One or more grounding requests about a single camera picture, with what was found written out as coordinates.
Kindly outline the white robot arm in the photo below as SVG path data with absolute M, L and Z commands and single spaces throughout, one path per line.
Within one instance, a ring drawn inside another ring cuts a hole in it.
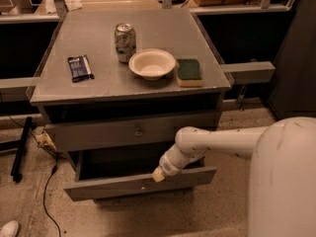
M 152 178 L 175 176 L 210 152 L 251 160 L 248 237 L 316 237 L 316 118 L 219 131 L 186 126 Z

